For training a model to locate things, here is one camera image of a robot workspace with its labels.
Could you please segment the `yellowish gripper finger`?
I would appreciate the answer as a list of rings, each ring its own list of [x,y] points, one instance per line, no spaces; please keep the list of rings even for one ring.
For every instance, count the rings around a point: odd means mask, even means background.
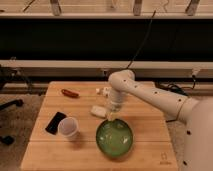
[[[114,121],[117,118],[117,114],[115,112],[110,112],[107,114],[108,121]]]

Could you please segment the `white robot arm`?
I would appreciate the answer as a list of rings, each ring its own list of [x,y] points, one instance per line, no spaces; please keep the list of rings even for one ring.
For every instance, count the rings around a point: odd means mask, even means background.
[[[146,86],[131,70],[112,73],[108,82],[111,110],[120,108],[129,93],[186,124],[181,171],[213,171],[213,98],[197,100]]]

